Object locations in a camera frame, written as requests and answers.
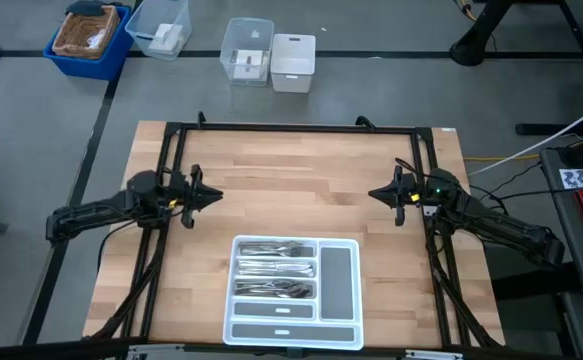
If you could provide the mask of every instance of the white cable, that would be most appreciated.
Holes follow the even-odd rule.
[[[508,158],[506,158],[504,160],[498,161],[495,164],[491,164],[491,165],[489,165],[489,166],[487,166],[487,167],[485,167],[483,169],[480,169],[478,171],[474,171],[471,174],[469,174],[469,176],[473,176],[475,174],[479,174],[479,173],[484,172],[484,171],[487,171],[489,169],[493,169],[494,167],[496,167],[498,165],[501,165],[501,164],[504,164],[505,162],[507,162],[509,160],[512,160],[512,159],[514,159],[514,158],[516,158],[516,157],[518,157],[520,155],[524,155],[525,153],[527,153],[527,152],[529,152],[529,151],[537,148],[538,146],[542,146],[542,145],[548,143],[549,141],[551,141],[551,140],[553,140],[553,139],[561,136],[562,134],[564,134],[565,132],[569,131],[571,128],[573,128],[574,126],[578,125],[582,121],[583,121],[583,117],[581,117],[578,120],[574,121],[571,125],[569,125],[569,126],[565,127],[564,129],[560,130],[558,133],[556,133],[555,135],[551,136],[550,138],[544,139],[544,140],[540,141],[539,143],[537,143],[537,144],[535,144],[535,145],[533,145],[533,146],[531,146],[529,148],[526,148],[526,149],[520,151],[519,153],[517,153],[515,155],[511,155],[511,156],[509,156]]]

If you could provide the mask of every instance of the wooden tabletop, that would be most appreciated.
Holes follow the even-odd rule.
[[[155,169],[164,127],[164,122],[139,123],[123,186],[137,172]],[[433,134],[439,166],[454,173],[468,191],[456,132],[434,129]],[[426,163],[424,144],[421,149]],[[365,346],[439,347],[422,216],[407,207],[405,225],[395,227],[395,212],[367,195],[389,183],[396,156],[413,163],[408,136],[187,132],[183,172],[188,175],[191,165],[200,164],[205,184],[223,190],[224,199],[195,213],[192,230],[179,218],[173,220],[150,340],[222,343],[231,243],[236,235],[248,234],[357,240]],[[97,331],[127,295],[140,234],[141,229],[130,227],[109,239],[85,335]],[[461,232],[453,242],[466,303],[491,336],[504,343],[482,244]],[[141,298],[133,334],[138,333],[143,304]],[[447,312],[457,343],[448,299]]]

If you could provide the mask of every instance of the cutlery tray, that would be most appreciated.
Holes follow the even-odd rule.
[[[291,242],[292,251],[253,254],[249,246]],[[239,264],[284,266],[285,276],[250,271]],[[294,264],[311,271],[286,273]],[[303,292],[260,295],[237,290],[252,281],[289,281]],[[351,239],[240,235],[233,239],[223,340],[228,345],[359,350],[364,345],[358,243]]]

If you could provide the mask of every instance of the gray floor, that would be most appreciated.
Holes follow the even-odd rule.
[[[0,0],[0,45],[41,50],[71,2]],[[570,5],[583,26],[583,1]],[[269,18],[276,32],[314,34],[320,50],[446,51],[471,25],[441,0],[191,0],[190,8],[194,33],[185,50],[218,50],[236,16]],[[515,6],[496,37],[500,51],[577,50],[554,6]],[[43,58],[0,59],[0,220],[11,225],[0,236],[0,345],[18,341],[48,249],[44,220],[66,203],[106,86],[67,78]],[[541,140],[516,136],[515,123],[567,123],[583,114],[583,61],[500,60],[464,68],[449,60],[321,58],[311,93],[294,95],[274,93],[270,85],[232,88],[215,58],[128,59],[84,200],[119,189],[138,121],[194,121],[199,110],[209,121],[350,124],[365,115],[377,125],[455,127],[465,155],[509,155]],[[471,181],[493,188],[532,163],[507,164]],[[502,193],[545,187],[533,170]],[[545,211],[534,211],[538,205]],[[560,233],[549,197],[516,199],[509,207]],[[70,244],[42,341],[79,338],[104,234],[90,231]],[[526,268],[506,249],[490,247],[488,256],[493,277]],[[499,304],[507,341],[556,352],[555,322],[538,314],[537,304]],[[514,321],[514,311],[524,311],[526,321]]]

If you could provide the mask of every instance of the plastic storage container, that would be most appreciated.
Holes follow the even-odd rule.
[[[297,244],[291,256],[244,253],[246,243]],[[309,273],[244,274],[244,262],[310,264]],[[249,295],[251,281],[305,286],[299,297]],[[240,235],[233,240],[223,340],[229,345],[359,350],[364,345],[358,243],[350,239]]]
[[[276,34],[271,55],[273,89],[308,93],[315,72],[315,36]]]
[[[233,85],[265,86],[269,75],[273,22],[234,18],[222,42],[220,62]]]
[[[114,79],[124,63],[127,52],[133,45],[133,38],[124,31],[124,25],[131,17],[131,9],[126,6],[117,6],[116,10],[120,17],[120,24],[99,59],[90,60],[57,55],[52,49],[57,32],[44,48],[43,56],[51,59],[65,75],[101,80]]]
[[[144,0],[125,30],[145,55],[175,60],[191,36],[189,0]]]

